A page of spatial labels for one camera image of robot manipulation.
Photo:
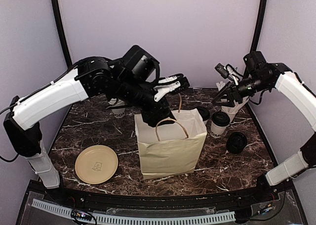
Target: dark marble surface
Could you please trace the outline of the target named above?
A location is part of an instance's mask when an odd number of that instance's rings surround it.
[[[220,109],[211,104],[216,92],[212,89],[189,89],[181,94],[182,109],[204,106],[212,114]],[[171,109],[177,109],[179,96],[167,98]],[[57,136],[49,156],[62,173],[68,188],[120,195],[196,195],[254,187],[256,178],[273,168],[266,147],[244,107],[227,128],[224,137],[214,139],[207,135],[194,173],[143,180],[134,126],[134,114],[139,111],[127,109],[124,118],[116,119],[112,111],[106,110],[107,106],[105,96],[74,104]],[[210,124],[209,121],[206,126],[208,131]],[[238,155],[226,151],[226,141],[234,131],[244,133],[248,139],[247,147]],[[75,173],[77,156],[93,145],[111,147],[119,160],[114,176],[99,185],[86,184]]]

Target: plate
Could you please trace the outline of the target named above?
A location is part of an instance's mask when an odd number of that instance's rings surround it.
[[[83,182],[95,185],[110,179],[117,170],[118,164],[118,156],[111,148],[94,145],[79,154],[75,171]]]

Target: white paper bag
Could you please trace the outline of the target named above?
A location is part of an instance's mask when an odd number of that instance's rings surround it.
[[[198,162],[207,134],[202,117],[197,109],[172,113],[177,123],[156,128],[144,123],[140,114],[135,115],[135,131],[144,179],[192,173]]]

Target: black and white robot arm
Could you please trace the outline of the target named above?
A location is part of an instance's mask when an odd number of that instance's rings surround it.
[[[243,97],[252,97],[256,92],[273,88],[284,94],[304,115],[314,132],[316,131],[316,96],[299,79],[296,73],[283,63],[267,63],[260,51],[251,52],[244,57],[250,77],[237,84],[228,82],[214,98],[213,104],[233,107],[234,101],[241,103]],[[224,78],[227,73],[224,66],[215,68]],[[300,150],[283,163],[264,175],[269,186],[304,172],[316,165],[316,133],[300,148]]]
[[[147,82],[153,71],[156,79]],[[140,108],[143,121],[154,127],[162,119],[174,118],[165,95],[189,86],[182,74],[160,78],[159,62],[135,45],[113,61],[103,57],[80,60],[40,91],[13,98],[3,124],[15,151],[28,160],[44,186],[59,188],[59,174],[42,143],[41,119],[70,104],[105,94],[108,100],[117,98]]]

